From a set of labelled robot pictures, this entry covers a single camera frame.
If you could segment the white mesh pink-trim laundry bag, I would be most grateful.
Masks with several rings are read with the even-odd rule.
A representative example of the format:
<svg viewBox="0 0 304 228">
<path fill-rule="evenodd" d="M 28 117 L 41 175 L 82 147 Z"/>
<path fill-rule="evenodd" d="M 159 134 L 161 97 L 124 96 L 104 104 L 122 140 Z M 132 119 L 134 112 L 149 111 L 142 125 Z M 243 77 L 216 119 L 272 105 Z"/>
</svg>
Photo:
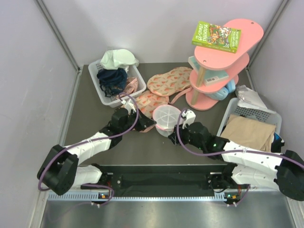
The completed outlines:
<svg viewBox="0 0 304 228">
<path fill-rule="evenodd" d="M 160 105 L 154 109 L 152 118 L 156 122 L 157 132 L 164 137 L 171 135 L 180 113 L 178 108 L 168 104 Z"/>
</svg>

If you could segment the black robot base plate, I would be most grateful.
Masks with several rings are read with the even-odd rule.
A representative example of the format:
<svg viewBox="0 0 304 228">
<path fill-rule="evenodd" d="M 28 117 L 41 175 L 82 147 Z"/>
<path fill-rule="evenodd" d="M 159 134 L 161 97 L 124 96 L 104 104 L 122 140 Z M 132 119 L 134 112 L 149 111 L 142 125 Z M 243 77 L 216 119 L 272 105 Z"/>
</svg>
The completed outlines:
<svg viewBox="0 0 304 228">
<path fill-rule="evenodd" d="M 102 177 L 96 184 L 111 187 L 116 197 L 200 197 L 216 191 L 245 189 L 224 172 L 231 165 L 103 165 Z"/>
</svg>

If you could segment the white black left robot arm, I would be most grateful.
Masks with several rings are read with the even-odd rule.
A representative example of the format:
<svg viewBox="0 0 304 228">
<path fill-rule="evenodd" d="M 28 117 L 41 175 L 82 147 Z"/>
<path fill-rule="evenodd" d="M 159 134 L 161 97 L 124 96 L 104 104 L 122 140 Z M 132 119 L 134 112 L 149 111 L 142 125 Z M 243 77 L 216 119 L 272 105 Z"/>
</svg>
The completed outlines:
<svg viewBox="0 0 304 228">
<path fill-rule="evenodd" d="M 81 164 L 96 154 L 115 147 L 127 132 L 144 132 L 155 125 L 156 122 L 140 110 L 117 108 L 108 124 L 93 136 L 73 145 L 53 146 L 37 173 L 38 184 L 46 185 L 57 195 L 86 184 L 93 184 L 97 188 L 105 187 L 108 177 L 103 174 L 101 166 Z"/>
</svg>

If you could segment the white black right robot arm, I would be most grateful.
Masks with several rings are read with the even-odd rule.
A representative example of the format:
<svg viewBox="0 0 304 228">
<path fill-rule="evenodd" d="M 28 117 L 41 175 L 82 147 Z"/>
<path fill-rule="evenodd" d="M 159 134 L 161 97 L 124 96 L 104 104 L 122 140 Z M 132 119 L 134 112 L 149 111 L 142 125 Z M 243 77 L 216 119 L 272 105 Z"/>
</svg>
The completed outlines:
<svg viewBox="0 0 304 228">
<path fill-rule="evenodd" d="M 285 196 L 304 200 L 304 161 L 294 151 L 271 153 L 241 146 L 229 139 L 212 135 L 199 122 L 176 125 L 168 137 L 173 144 L 198 148 L 200 156 L 230 163 L 222 175 L 227 188 L 235 185 L 253 185 L 272 188 Z"/>
</svg>

